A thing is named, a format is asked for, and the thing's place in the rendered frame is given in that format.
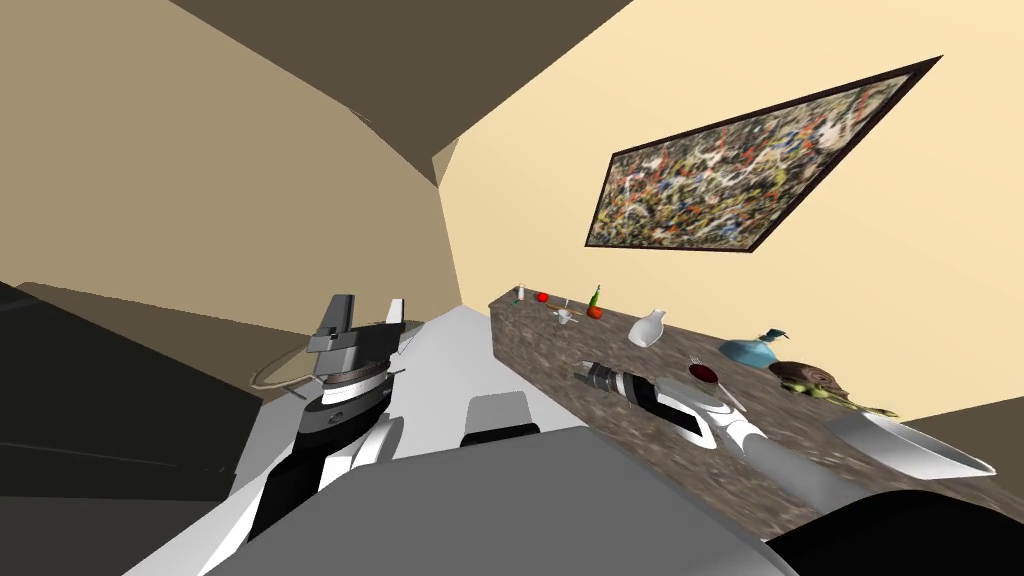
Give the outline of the brown and green statue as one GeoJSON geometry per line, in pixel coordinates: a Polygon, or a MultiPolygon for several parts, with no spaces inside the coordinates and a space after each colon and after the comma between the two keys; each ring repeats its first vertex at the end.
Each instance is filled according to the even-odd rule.
{"type": "Polygon", "coordinates": [[[844,389],[828,372],[801,362],[776,361],[767,369],[780,380],[780,386],[791,393],[803,394],[825,400],[840,407],[867,412],[888,418],[898,415],[882,408],[866,407],[849,399],[849,393],[844,389]]]}

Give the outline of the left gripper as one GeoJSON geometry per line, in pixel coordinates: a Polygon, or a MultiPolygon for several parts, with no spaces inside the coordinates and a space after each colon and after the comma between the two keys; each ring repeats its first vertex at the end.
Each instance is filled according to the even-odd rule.
{"type": "Polygon", "coordinates": [[[387,361],[397,351],[406,321],[406,300],[391,301],[386,323],[351,328],[354,303],[355,296],[351,294],[335,294],[331,298],[318,331],[307,346],[308,353],[318,355],[313,375],[358,370],[387,361]]]}

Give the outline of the blue round vase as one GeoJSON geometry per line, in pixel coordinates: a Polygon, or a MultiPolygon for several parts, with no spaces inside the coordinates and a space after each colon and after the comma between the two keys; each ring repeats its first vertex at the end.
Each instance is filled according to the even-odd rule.
{"type": "Polygon", "coordinates": [[[779,338],[790,338],[787,332],[780,329],[769,329],[755,339],[732,339],[724,341],[719,347],[728,359],[753,368],[767,368],[778,361],[770,344],[779,338]]]}

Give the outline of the framed speckled abstract painting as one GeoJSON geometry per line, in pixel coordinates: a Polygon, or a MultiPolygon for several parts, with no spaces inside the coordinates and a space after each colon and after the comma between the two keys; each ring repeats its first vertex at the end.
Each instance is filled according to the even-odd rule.
{"type": "Polygon", "coordinates": [[[586,246],[755,251],[934,65],[918,61],[615,152],[586,246]]]}

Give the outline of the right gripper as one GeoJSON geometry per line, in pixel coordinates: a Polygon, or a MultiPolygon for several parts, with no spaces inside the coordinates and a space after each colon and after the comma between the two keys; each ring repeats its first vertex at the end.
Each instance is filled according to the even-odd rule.
{"type": "Polygon", "coordinates": [[[594,389],[623,396],[621,372],[601,363],[580,362],[574,368],[574,377],[594,389]]]}

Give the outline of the white spoon with red bowl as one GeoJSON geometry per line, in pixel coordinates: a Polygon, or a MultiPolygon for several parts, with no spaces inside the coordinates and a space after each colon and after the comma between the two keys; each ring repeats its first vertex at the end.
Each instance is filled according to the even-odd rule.
{"type": "Polygon", "coordinates": [[[717,385],[719,389],[726,396],[726,398],[738,411],[740,412],[746,411],[746,409],[741,405],[741,403],[733,395],[731,395],[721,383],[717,373],[712,368],[705,365],[698,358],[694,356],[690,357],[690,365],[688,366],[688,370],[691,373],[691,375],[697,380],[700,380],[709,384],[717,385]]]}

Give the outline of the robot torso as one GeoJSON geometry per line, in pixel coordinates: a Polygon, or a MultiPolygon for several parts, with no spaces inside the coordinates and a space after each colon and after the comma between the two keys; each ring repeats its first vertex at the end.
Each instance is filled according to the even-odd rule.
{"type": "Polygon", "coordinates": [[[355,467],[251,541],[239,503],[125,576],[797,576],[586,426],[355,467]]]}

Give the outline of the white curved vase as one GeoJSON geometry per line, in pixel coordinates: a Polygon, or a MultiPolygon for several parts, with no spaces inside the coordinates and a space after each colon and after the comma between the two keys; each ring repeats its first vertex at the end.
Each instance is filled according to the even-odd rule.
{"type": "Polygon", "coordinates": [[[630,328],[627,338],[636,346],[647,348],[655,343],[664,332],[666,312],[654,308],[648,315],[638,319],[630,328]]]}

